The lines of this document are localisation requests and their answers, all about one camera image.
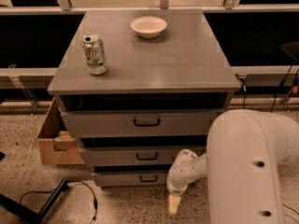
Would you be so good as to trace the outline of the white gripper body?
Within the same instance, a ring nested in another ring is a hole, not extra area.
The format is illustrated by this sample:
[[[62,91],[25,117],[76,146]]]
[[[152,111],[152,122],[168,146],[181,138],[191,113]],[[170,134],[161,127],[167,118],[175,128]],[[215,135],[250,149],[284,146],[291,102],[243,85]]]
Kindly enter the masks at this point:
[[[182,195],[188,185],[199,176],[195,169],[197,154],[189,149],[182,149],[169,169],[166,185],[171,194]]]

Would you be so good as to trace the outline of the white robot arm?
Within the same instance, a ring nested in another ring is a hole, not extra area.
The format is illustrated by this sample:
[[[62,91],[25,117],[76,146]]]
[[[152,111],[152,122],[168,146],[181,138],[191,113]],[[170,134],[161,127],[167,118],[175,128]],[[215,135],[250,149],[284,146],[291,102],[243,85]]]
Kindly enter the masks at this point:
[[[299,123],[247,109],[227,111],[211,124],[206,153],[182,149],[167,176],[174,215],[192,182],[206,178],[210,224],[286,224],[278,166],[299,159]]]

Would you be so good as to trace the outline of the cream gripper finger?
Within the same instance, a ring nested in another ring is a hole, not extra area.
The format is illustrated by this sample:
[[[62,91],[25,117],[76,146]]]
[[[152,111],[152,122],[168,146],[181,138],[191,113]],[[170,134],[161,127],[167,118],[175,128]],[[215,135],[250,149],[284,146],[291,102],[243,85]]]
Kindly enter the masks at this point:
[[[168,196],[168,211],[170,215],[175,215],[178,211],[178,207],[181,201],[181,197],[176,194],[170,193]]]

